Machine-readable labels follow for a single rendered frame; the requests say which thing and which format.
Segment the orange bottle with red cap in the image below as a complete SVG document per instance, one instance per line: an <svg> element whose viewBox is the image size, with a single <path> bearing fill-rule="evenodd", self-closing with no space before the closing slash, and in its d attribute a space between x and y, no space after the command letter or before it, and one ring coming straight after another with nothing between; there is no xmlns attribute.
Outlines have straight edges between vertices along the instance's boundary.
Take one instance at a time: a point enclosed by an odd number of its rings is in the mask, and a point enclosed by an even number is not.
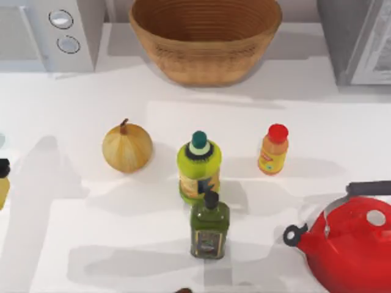
<svg viewBox="0 0 391 293"><path fill-rule="evenodd" d="M269 127L258 158L258 167L263 173L276 175L283 169L289 146L288 134L288 128L283 124L275 123Z"/></svg>

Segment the light green bottle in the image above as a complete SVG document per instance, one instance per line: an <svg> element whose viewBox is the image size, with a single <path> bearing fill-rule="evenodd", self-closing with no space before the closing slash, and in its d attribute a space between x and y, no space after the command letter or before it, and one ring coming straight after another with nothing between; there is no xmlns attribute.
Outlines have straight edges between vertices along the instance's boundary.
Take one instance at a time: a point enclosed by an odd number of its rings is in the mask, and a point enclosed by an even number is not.
<svg viewBox="0 0 391 293"><path fill-rule="evenodd" d="M221 163L219 146L205 132L194 132L177 153L179 192L186 203L194 205L209 190L219 192Z"/></svg>

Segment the dark green square bottle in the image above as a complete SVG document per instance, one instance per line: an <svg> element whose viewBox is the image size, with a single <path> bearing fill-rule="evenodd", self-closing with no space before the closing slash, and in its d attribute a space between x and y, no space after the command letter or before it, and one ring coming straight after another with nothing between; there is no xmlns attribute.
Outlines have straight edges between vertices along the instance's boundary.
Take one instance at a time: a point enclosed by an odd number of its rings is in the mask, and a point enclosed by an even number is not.
<svg viewBox="0 0 391 293"><path fill-rule="evenodd" d="M200 259L221 259L230 226L230 208L213 190L194 204L190 215L191 254Z"/></svg>

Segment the brown woven basket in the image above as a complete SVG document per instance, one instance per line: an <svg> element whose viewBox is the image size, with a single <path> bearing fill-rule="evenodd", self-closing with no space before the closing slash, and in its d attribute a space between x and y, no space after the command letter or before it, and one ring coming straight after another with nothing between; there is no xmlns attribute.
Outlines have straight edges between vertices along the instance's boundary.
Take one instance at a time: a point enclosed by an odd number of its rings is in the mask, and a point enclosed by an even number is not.
<svg viewBox="0 0 391 293"><path fill-rule="evenodd" d="M183 85L242 80L281 22L277 0L134 0L130 25L152 62Z"/></svg>

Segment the yellow bottle with black cap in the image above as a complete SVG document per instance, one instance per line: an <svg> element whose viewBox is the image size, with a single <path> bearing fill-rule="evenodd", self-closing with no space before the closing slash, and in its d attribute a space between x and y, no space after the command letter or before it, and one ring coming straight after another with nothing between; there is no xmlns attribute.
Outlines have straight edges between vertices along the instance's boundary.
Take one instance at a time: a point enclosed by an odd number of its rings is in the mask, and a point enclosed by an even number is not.
<svg viewBox="0 0 391 293"><path fill-rule="evenodd" d="M10 189L8 175L10 173L10 162L6 158L0 158L0 211L5 205L7 194Z"/></svg>

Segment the yellow onion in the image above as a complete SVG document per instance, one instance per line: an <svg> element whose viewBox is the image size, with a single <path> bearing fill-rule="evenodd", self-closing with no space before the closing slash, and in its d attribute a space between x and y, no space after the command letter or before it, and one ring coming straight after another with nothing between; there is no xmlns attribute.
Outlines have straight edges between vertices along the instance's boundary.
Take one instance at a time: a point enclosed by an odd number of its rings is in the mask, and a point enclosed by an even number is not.
<svg viewBox="0 0 391 293"><path fill-rule="evenodd" d="M102 153L113 169L122 173L134 173L152 158L153 141L143 127L130 123L126 118L106 133Z"/></svg>

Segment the red kettle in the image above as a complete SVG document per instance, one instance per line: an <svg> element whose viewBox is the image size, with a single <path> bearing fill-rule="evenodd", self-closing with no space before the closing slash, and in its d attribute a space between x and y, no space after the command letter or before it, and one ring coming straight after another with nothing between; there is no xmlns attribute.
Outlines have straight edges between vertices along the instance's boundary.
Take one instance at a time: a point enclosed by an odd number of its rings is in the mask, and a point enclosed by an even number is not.
<svg viewBox="0 0 391 293"><path fill-rule="evenodd" d="M285 229L329 293L391 293L391 204L380 196L391 196L391 181L349 183L311 227Z"/></svg>

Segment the microwave knob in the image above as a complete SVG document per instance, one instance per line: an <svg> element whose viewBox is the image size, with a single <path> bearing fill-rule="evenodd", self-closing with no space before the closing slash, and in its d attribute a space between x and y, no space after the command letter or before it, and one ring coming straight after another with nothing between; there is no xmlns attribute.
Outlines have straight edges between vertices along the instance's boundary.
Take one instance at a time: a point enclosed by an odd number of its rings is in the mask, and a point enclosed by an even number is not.
<svg viewBox="0 0 391 293"><path fill-rule="evenodd" d="M70 35L58 38L56 44L58 49L66 54L76 54L81 49L80 42Z"/></svg>
<svg viewBox="0 0 391 293"><path fill-rule="evenodd" d="M48 14L49 22L58 29L69 29L74 23L72 15L66 10L55 10Z"/></svg>

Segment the pale microwave oven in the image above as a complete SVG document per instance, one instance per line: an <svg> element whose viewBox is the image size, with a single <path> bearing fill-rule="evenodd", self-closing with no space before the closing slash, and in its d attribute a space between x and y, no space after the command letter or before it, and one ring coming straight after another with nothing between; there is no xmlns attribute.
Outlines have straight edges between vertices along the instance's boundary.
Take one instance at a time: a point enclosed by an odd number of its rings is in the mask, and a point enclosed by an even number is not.
<svg viewBox="0 0 391 293"><path fill-rule="evenodd" d="M48 14L68 11L74 23L55 28ZM106 15L105 0L0 0L0 73L89 73L95 70ZM70 35L81 49L60 51L56 41Z"/></svg>

